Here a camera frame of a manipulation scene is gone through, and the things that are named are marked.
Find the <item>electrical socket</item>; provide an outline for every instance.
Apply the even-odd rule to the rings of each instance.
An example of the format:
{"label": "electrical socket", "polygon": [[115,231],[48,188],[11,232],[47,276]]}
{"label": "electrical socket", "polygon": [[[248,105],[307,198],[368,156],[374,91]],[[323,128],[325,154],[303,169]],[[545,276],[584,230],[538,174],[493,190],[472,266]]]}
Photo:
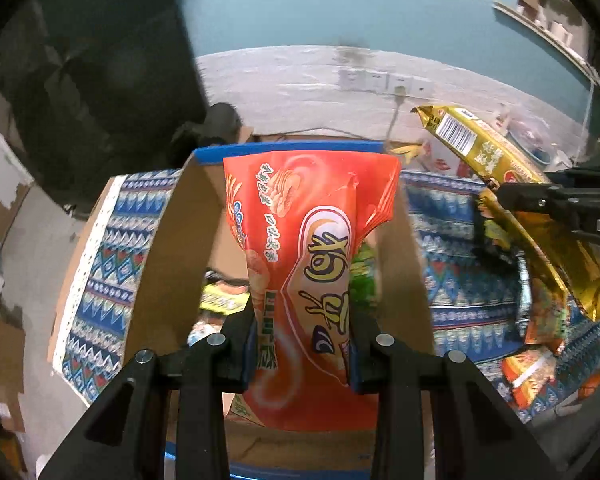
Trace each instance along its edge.
{"label": "electrical socket", "polygon": [[411,89],[407,94],[416,99],[431,99],[433,97],[433,81],[426,77],[411,77]]}
{"label": "electrical socket", "polygon": [[386,92],[387,72],[367,70],[365,76],[365,90],[384,94]]}
{"label": "electrical socket", "polygon": [[413,77],[403,74],[389,74],[386,92],[393,95],[409,95]]}
{"label": "electrical socket", "polygon": [[343,90],[364,90],[365,71],[359,68],[340,67],[338,85]]}

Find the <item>plastic bag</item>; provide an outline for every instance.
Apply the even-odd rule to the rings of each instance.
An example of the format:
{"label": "plastic bag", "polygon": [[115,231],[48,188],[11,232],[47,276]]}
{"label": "plastic bag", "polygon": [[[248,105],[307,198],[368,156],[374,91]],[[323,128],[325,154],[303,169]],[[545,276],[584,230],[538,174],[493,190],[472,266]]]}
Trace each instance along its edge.
{"label": "plastic bag", "polygon": [[349,267],[392,217],[397,157],[269,152],[224,160],[227,215],[247,259],[258,322],[244,401],[289,431],[375,426],[376,401],[348,387]]}

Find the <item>screw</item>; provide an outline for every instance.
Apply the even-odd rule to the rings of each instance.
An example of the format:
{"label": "screw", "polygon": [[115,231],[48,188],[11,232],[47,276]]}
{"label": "screw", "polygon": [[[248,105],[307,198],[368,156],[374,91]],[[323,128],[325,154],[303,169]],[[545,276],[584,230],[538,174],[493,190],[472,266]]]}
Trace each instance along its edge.
{"label": "screw", "polygon": [[395,343],[395,339],[391,334],[378,334],[376,336],[376,343],[380,346],[391,346]]}
{"label": "screw", "polygon": [[219,332],[211,334],[209,337],[206,338],[206,342],[211,346],[220,346],[225,341],[226,337],[224,336],[224,334],[221,334]]}
{"label": "screw", "polygon": [[452,350],[451,352],[449,352],[449,359],[455,363],[464,363],[466,355],[464,355],[464,352],[461,352],[459,350]]}
{"label": "screw", "polygon": [[141,365],[148,363],[153,358],[154,353],[148,348],[145,348],[136,354],[136,362],[140,363]]}

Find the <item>orange snack package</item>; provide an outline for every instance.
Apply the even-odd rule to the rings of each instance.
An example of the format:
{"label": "orange snack package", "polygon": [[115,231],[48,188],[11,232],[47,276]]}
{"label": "orange snack package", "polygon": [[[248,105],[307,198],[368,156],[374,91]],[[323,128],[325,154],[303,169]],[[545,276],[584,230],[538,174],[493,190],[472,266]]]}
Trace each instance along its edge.
{"label": "orange snack package", "polygon": [[288,151],[226,158],[227,215],[245,251],[258,363],[244,401],[265,426],[368,430],[377,399],[348,386],[349,264],[392,217],[398,158]]}

